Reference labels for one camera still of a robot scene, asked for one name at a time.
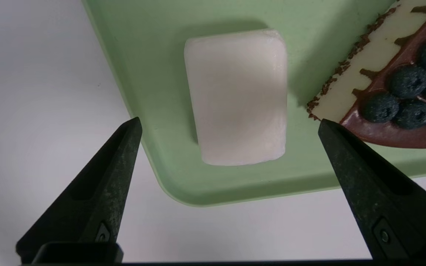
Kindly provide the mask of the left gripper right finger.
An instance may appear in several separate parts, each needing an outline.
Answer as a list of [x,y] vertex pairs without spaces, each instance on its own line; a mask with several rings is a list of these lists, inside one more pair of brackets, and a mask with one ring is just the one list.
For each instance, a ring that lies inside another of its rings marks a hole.
[[426,190],[340,124],[318,136],[372,258],[426,261]]

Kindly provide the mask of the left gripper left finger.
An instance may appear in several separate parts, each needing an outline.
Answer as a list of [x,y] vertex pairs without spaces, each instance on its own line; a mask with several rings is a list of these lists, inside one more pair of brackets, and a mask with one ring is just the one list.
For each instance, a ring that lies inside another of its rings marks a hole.
[[117,236],[142,136],[122,123],[16,244],[23,264],[119,264]]

